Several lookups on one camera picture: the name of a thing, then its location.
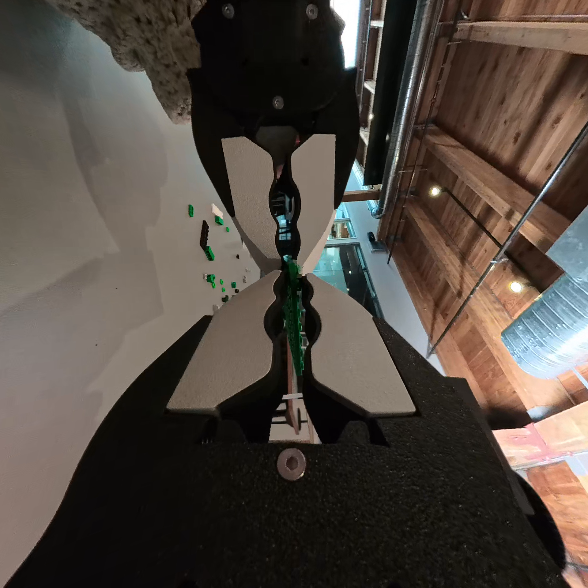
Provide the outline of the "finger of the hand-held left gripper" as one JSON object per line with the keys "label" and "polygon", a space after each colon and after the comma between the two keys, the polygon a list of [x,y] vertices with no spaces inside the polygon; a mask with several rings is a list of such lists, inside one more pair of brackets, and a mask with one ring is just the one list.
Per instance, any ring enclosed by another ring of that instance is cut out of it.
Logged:
{"label": "finger of the hand-held left gripper", "polygon": [[245,136],[223,138],[222,149],[236,228],[255,264],[263,272],[280,270],[277,221],[269,206],[275,181],[270,154]]}
{"label": "finger of the hand-held left gripper", "polygon": [[292,180],[300,196],[296,229],[300,238],[297,262],[302,272],[315,269],[334,222],[335,146],[335,135],[315,134],[290,158]]}

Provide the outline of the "person's left forearm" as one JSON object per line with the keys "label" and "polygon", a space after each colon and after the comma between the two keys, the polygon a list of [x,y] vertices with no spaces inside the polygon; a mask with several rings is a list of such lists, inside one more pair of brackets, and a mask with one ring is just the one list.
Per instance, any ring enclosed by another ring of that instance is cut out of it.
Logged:
{"label": "person's left forearm", "polygon": [[192,21],[206,1],[48,1],[94,33],[126,71],[144,72],[169,119],[190,122],[187,70],[201,66]]}

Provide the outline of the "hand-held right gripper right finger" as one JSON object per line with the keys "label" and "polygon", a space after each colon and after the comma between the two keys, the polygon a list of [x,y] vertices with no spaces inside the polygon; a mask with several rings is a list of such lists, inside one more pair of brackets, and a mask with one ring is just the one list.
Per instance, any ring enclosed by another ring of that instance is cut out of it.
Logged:
{"label": "hand-held right gripper right finger", "polygon": [[308,346],[303,400],[320,443],[335,444],[349,423],[387,445],[377,420],[412,417],[417,408],[374,317],[319,277],[302,279]]}

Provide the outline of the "pile of lego pieces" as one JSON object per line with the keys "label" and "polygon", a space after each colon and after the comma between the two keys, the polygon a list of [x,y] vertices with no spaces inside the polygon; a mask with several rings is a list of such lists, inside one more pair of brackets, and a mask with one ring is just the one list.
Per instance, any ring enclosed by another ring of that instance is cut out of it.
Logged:
{"label": "pile of lego pieces", "polygon": [[[212,213],[211,203],[224,218]],[[245,246],[233,218],[220,202],[195,199],[183,203],[182,228],[187,239],[187,268],[190,294],[199,315],[212,315],[227,301],[258,280],[258,267]],[[208,247],[200,247],[202,221],[209,224]]]}

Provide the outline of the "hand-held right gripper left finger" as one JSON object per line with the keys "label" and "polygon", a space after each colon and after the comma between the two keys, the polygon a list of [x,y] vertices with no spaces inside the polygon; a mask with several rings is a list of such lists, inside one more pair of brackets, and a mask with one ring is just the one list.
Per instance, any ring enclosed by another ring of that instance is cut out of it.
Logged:
{"label": "hand-held right gripper left finger", "polygon": [[286,298],[285,273],[274,270],[216,311],[167,410],[236,422],[249,443],[268,443],[287,389]]}

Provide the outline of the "black ceiling panel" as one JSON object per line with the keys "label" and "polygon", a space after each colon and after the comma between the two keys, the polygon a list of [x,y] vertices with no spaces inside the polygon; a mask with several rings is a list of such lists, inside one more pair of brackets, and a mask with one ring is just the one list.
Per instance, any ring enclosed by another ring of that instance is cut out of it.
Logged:
{"label": "black ceiling panel", "polygon": [[364,185],[382,183],[416,1],[387,1],[375,78]]}

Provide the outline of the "large silver air duct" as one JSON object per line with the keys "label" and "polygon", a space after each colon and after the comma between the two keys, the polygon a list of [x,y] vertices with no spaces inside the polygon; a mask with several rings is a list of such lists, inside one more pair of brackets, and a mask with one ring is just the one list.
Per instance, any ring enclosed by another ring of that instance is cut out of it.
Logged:
{"label": "large silver air duct", "polygon": [[518,366],[541,379],[587,364],[587,209],[548,257],[563,274],[502,332]]}

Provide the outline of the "silver ventilation duct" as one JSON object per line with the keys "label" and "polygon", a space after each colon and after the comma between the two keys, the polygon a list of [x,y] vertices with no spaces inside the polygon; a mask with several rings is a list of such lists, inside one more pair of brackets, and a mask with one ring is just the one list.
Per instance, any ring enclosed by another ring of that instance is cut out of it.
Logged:
{"label": "silver ventilation duct", "polygon": [[377,207],[371,212],[378,220],[391,211],[396,199],[444,4],[444,1],[416,1],[380,196]]}

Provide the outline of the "green lego baseplate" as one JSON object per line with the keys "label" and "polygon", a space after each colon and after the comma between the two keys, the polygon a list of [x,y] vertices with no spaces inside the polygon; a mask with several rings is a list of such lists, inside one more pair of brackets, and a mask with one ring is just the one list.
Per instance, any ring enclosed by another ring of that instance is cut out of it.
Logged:
{"label": "green lego baseplate", "polygon": [[305,368],[303,343],[302,314],[302,276],[300,266],[290,256],[284,255],[286,274],[286,302],[283,306],[284,325],[288,336],[293,370],[297,376],[302,376]]}

